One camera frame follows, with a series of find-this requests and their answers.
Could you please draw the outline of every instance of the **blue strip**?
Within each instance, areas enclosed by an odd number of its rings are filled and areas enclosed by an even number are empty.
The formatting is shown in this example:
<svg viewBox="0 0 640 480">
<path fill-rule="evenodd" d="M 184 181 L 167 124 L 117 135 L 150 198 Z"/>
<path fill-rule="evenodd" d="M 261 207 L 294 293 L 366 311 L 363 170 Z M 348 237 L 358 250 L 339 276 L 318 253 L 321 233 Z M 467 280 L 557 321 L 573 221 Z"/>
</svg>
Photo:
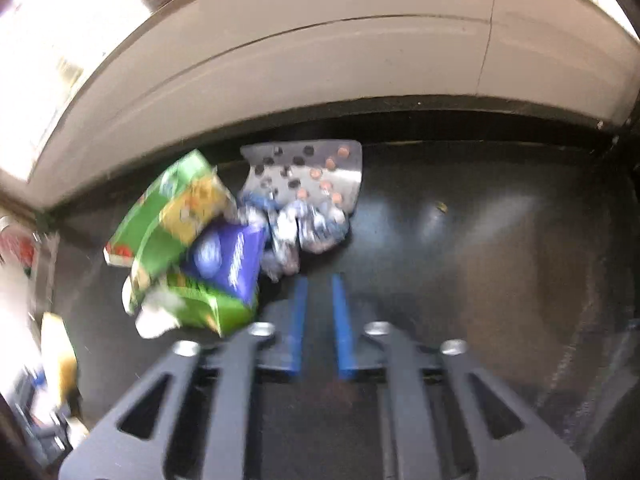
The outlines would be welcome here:
<svg viewBox="0 0 640 480">
<path fill-rule="evenodd" d="M 334 289 L 334 325 L 335 345 L 338 353 L 338 377 L 349 379 L 353 377 L 355 369 L 349 306 L 342 279 L 338 274 L 333 275 L 332 285 Z"/>
<path fill-rule="evenodd" d="M 293 313 L 289 330 L 289 352 L 291 367 L 289 373 L 298 375 L 302 368 L 302 335 L 305 329 L 306 278 L 298 278 L 293 294 Z"/>
</svg>

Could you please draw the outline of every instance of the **bolt head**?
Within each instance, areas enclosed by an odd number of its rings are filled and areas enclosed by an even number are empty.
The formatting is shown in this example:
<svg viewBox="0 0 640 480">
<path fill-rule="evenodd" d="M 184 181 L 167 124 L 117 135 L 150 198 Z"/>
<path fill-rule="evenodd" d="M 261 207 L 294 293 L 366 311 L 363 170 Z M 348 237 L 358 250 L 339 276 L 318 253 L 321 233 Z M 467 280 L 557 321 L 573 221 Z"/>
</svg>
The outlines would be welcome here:
<svg viewBox="0 0 640 480">
<path fill-rule="evenodd" d="M 200 345 L 195 341 L 177 341 L 172 347 L 174 354 L 183 357 L 193 357 L 200 351 Z"/>
<path fill-rule="evenodd" d="M 249 327 L 249 334 L 256 337 L 268 337 L 274 334 L 276 327 L 272 323 L 255 322 Z"/>
<path fill-rule="evenodd" d="M 468 345 L 463 339 L 449 339 L 440 346 L 440 352 L 444 355 L 460 355 L 466 352 Z"/>
<path fill-rule="evenodd" d="M 389 333 L 390 325 L 386 321 L 373 321 L 367 323 L 364 327 L 364 332 L 368 335 L 386 335 Z"/>
</svg>

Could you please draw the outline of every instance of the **black surface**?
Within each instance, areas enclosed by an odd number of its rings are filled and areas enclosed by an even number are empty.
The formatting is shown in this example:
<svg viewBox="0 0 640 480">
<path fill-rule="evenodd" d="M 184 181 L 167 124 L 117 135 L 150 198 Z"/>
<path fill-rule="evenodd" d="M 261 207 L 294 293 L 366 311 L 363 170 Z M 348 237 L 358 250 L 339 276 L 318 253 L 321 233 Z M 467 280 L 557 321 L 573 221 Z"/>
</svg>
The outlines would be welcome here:
<svg viewBox="0 0 640 480">
<path fill-rule="evenodd" d="M 337 379 L 334 272 L 416 340 L 466 338 L 585 459 L 588 478 L 636 478 L 638 358 L 626 326 L 636 301 L 637 203 L 622 170 L 593 168 L 587 152 L 541 146 L 366 146 L 350 238 L 303 259 L 302 380 L 262 387 L 262 478 L 382 474 L 375 387 Z M 246 172 L 235 164 L 220 175 L 236 191 Z M 139 338 L 120 299 L 127 271 L 104 263 L 102 245 L 152 178 L 88 199 L 104 203 L 66 220 L 54 304 L 78 356 L 89 427 L 174 340 L 212 337 Z M 284 298 L 292 284 L 265 286 L 262 297 Z"/>
</svg>

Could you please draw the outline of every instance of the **purple wrapper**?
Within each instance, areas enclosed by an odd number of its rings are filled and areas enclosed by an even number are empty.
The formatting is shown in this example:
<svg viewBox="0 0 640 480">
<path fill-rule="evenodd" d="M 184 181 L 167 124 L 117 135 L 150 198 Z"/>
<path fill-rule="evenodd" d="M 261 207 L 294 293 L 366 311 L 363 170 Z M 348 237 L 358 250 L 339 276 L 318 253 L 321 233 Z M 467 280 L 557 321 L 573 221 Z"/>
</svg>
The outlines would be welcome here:
<svg viewBox="0 0 640 480">
<path fill-rule="evenodd" d="M 250 304 L 266 236 L 263 226 L 212 222 L 191 245 L 180 267 L 194 279 Z"/>
</svg>

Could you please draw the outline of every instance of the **crumpled foil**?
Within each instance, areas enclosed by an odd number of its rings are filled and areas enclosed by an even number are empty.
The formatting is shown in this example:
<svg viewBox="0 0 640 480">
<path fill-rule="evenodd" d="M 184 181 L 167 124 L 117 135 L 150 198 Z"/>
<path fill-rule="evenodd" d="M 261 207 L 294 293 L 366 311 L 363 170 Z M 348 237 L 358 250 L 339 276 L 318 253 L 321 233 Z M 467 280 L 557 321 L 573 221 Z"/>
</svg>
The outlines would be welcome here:
<svg viewBox="0 0 640 480">
<path fill-rule="evenodd" d="M 343 241 L 349 232 L 347 215 L 331 202 L 316 207 L 295 200 L 276 210 L 273 200 L 248 194 L 240 199 L 236 220 L 268 226 L 271 238 L 260 268 L 273 282 L 300 272 L 300 251 L 320 254 Z"/>
</svg>

